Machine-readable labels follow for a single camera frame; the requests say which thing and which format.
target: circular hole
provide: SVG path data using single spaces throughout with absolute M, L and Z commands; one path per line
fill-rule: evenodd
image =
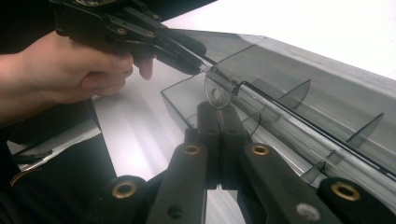
M 332 191 L 339 197 L 352 202 L 357 201 L 361 197 L 355 188 L 341 182 L 332 184 Z
M 256 155 L 261 155 L 261 156 L 264 156 L 270 152 L 270 150 L 267 147 L 262 147 L 262 146 L 254 146 L 252 147 L 251 151 Z
M 181 218 L 183 216 L 183 207 L 179 204 L 170 205 L 167 213 L 172 219 Z
M 119 192 L 120 193 L 126 193 L 132 189 L 132 186 L 130 185 L 122 185 L 119 187 Z
M 184 148 L 184 153 L 189 155 L 194 155 L 199 153 L 200 149 L 196 146 L 188 146 Z
M 213 97 L 214 100 L 217 101 L 217 100 L 220 99 L 221 95 L 220 95 L 220 91 L 218 89 L 213 89 L 211 94 L 212 94 L 212 97 Z
M 307 203 L 299 203 L 296 207 L 297 213 L 308 221 L 320 220 L 320 212 L 314 206 Z
M 347 189 L 345 187 L 340 187 L 338 190 L 340 190 L 341 193 L 347 195 L 347 196 L 352 196 L 354 192 L 350 189 Z

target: hand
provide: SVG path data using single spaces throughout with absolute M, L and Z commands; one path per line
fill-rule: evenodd
M 26 79 L 57 104 L 117 93 L 132 74 L 134 63 L 130 54 L 104 53 L 54 32 L 36 41 L 22 56 L 27 62 L 23 69 Z M 152 59 L 135 64 L 143 78 L 151 78 Z
M 56 104 L 117 93 L 133 72 L 152 75 L 152 59 L 102 52 L 52 32 L 24 51 L 0 55 L 0 126 Z

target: white table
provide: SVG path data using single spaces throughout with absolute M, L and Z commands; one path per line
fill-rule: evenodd
M 391 0 L 219 0 L 164 24 L 179 29 L 266 35 L 396 79 L 395 12 L 396 3 Z M 186 77 L 155 62 L 151 81 L 135 71 L 120 94 L 95 99 L 117 175 L 149 180 L 166 169 L 184 136 L 170 119 L 160 91 Z M 228 193 L 210 192 L 207 212 L 206 223 L 243 222 Z

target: clear plastic tray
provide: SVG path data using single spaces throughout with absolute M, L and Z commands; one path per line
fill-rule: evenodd
M 182 32 L 218 64 L 162 92 L 181 128 L 195 127 L 202 101 L 232 104 L 254 141 L 278 139 L 306 181 L 346 177 L 396 211 L 395 80 L 265 36 Z

